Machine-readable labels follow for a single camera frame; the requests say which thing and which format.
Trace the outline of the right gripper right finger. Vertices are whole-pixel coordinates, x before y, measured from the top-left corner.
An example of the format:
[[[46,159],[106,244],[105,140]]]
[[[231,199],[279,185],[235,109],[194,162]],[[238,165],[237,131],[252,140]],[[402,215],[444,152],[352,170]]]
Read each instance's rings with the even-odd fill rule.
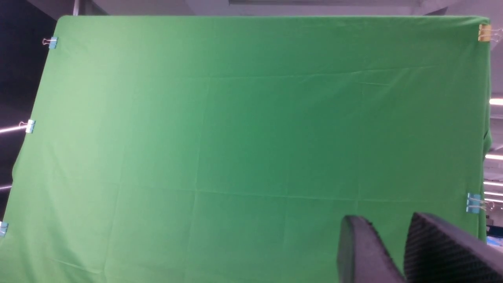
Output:
[[[501,283],[502,253],[430,213],[408,228],[404,273],[409,283]]]

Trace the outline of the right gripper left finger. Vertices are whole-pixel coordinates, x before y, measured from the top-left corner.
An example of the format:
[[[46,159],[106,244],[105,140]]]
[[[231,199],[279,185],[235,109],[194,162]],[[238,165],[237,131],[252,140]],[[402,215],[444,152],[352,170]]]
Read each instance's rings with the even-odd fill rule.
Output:
[[[378,232],[362,216],[341,221],[337,256],[340,283],[405,283]]]

